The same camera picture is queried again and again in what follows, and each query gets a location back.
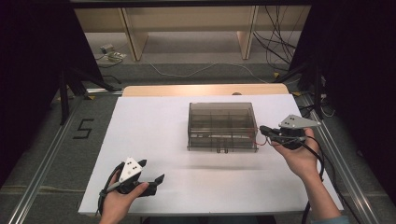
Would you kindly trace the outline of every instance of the gray floor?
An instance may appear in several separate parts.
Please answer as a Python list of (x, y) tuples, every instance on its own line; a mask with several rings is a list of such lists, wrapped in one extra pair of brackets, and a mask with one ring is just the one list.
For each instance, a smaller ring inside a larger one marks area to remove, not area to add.
[[(130, 60), (123, 34), (87, 34), (87, 37), (96, 58), (101, 56), (99, 47), (108, 43), (113, 44), (116, 51), (127, 54), (121, 64), (101, 69), (104, 76), (114, 76), (122, 82), (119, 84), (114, 78), (105, 77), (105, 81), (114, 86), (271, 82), (276, 72), (266, 64), (265, 50), (257, 41), (253, 42), (250, 59), (242, 60), (236, 35), (229, 32), (150, 34), (143, 58), (138, 63)], [(298, 33), (294, 33), (290, 40), (291, 43), (297, 43)], [(282, 52), (279, 46), (276, 50), (279, 53)], [(270, 56), (270, 62), (277, 63), (277, 66), (287, 67), (273, 55)], [(103, 66), (111, 64), (101, 60), (98, 63)], [(296, 90), (295, 82), (293, 82), (296, 78), (287, 81), (290, 91)], [(86, 85), (89, 88), (96, 88), (91, 83), (86, 83)], [(24, 223), (98, 223), (98, 217), (80, 215), (78, 207), (118, 97), (118, 95), (108, 94), (96, 95), (93, 100), (82, 101)], [(70, 103), (74, 105), (76, 99), (71, 98)], [(302, 105), (304, 101), (299, 97), (296, 98), (296, 103)], [(78, 126), (83, 119), (93, 119), (84, 124), (84, 127), (91, 128), (92, 132), (87, 139), (76, 139), (75, 137), (85, 134), (85, 132), (78, 131)], [(7, 183), (0, 190), (0, 223), (7, 223), (26, 187), (31, 183), (52, 139), (60, 128), (60, 120), (61, 105), (58, 97), (54, 96), (50, 110), (31, 148), (23, 154)], [(396, 223), (395, 206), (376, 181), (364, 158), (356, 154), (355, 144), (349, 137), (343, 122), (336, 115), (330, 118), (325, 117), (325, 122), (337, 146), (342, 150), (349, 169), (373, 207), (379, 223)], [(326, 169), (333, 177), (331, 168), (327, 166)], [(359, 216), (344, 181), (338, 174), (335, 176), (337, 178), (334, 184), (339, 187)], [(349, 216), (351, 223), (357, 223), (347, 208), (343, 213)], [(139, 223), (139, 220), (140, 217), (130, 216), (122, 223)], [(276, 215), (276, 221), (277, 223), (300, 223), (301, 214)]]

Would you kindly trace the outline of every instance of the sleeve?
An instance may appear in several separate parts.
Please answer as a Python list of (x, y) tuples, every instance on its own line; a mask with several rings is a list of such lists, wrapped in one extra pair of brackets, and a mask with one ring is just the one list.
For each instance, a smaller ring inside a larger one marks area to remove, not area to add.
[(349, 224), (347, 216), (312, 221), (311, 224)]

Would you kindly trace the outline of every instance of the handheld controller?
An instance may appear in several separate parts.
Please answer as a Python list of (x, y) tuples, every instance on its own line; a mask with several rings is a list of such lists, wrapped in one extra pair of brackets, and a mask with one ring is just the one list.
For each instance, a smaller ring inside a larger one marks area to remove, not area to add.
[(311, 119), (304, 119), (295, 115), (287, 116), (279, 123), (280, 129), (272, 129), (267, 126), (260, 126), (262, 135), (269, 137), (272, 141), (294, 150), (301, 146), (306, 136), (304, 128), (320, 126), (320, 122)]
[[(127, 158), (127, 160), (120, 165), (121, 172), (117, 175), (118, 182), (108, 187), (106, 192), (116, 189), (121, 194), (128, 194), (134, 190), (142, 183), (139, 182), (138, 179), (146, 163), (147, 160), (137, 162), (132, 157)], [(164, 178), (165, 175), (160, 175), (154, 182), (148, 182), (148, 188), (139, 197), (155, 195), (157, 187), (163, 182)]]

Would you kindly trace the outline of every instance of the wrist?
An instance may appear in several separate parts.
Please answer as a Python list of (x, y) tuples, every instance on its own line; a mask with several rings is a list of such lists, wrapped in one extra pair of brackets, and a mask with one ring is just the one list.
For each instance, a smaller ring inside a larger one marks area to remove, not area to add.
[(312, 185), (322, 183), (319, 173), (317, 171), (308, 174), (300, 175), (301, 180), (305, 185)]

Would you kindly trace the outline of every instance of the finger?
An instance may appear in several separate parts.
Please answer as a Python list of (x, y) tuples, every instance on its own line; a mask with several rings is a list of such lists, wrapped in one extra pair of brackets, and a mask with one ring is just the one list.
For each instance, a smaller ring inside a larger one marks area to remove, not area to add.
[(304, 131), (305, 131), (305, 135), (309, 136), (308, 138), (305, 139), (305, 143), (309, 147), (314, 149), (316, 152), (318, 152), (318, 143), (314, 139), (312, 139), (312, 138), (315, 138), (314, 131), (310, 128), (306, 128), (306, 129), (304, 129)]
[(271, 142), (271, 145), (274, 147), (274, 149), (280, 153), (280, 155), (285, 156), (288, 153), (288, 149), (280, 145), (278, 142)]
[(149, 186), (148, 182), (143, 182), (139, 184), (134, 190), (132, 190), (129, 194), (128, 197), (133, 201), (137, 197), (139, 197), (140, 194), (142, 194)]
[(310, 128), (304, 128), (304, 132), (305, 132), (306, 136), (315, 137), (314, 136), (314, 130), (312, 130)]
[(120, 172), (120, 170), (118, 170), (118, 171), (113, 175), (113, 177), (111, 177), (111, 180), (110, 180), (110, 184), (109, 184), (109, 185), (112, 185), (112, 184), (114, 184), (114, 183), (117, 182), (117, 175), (118, 175), (119, 172)]

